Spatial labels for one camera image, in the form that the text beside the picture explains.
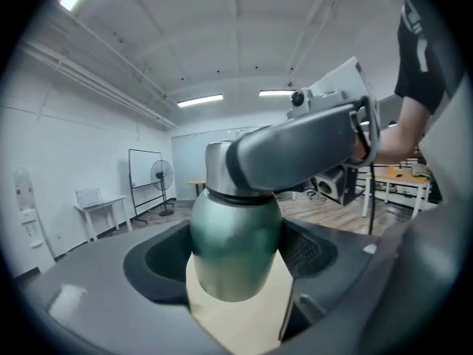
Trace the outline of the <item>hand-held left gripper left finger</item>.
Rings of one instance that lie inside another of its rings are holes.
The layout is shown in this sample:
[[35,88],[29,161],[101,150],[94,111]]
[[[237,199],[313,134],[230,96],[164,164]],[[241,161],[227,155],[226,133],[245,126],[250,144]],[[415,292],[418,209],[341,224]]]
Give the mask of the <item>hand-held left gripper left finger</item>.
[[191,315],[189,224],[103,238],[40,275],[25,296],[63,348],[86,354],[224,354]]

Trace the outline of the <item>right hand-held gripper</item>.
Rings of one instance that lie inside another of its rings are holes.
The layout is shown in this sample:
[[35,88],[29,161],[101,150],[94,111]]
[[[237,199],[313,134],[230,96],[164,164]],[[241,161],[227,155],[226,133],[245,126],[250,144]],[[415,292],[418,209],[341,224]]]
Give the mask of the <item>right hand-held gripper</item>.
[[[342,164],[364,167],[376,159],[378,101],[355,56],[311,86],[292,92],[290,102],[289,120],[258,129],[230,145],[225,165],[238,188],[279,191]],[[363,118],[368,120],[371,149],[365,159],[351,160],[354,127]]]

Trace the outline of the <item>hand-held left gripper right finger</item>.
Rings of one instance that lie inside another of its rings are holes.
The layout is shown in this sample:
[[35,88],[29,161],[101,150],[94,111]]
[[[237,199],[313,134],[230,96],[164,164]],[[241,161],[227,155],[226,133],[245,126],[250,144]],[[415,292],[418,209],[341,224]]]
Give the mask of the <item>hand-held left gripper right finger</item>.
[[443,202],[373,240],[300,220],[284,257],[298,266],[278,354],[472,352],[472,83],[464,77],[421,144]]

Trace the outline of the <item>person's right hand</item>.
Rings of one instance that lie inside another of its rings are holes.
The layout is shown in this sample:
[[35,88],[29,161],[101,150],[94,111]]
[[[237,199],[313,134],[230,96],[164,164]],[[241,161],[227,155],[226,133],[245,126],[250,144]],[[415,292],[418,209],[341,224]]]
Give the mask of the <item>person's right hand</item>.
[[367,143],[366,138],[362,135],[356,135],[355,143],[353,146],[352,159],[364,160],[370,153],[370,145]]

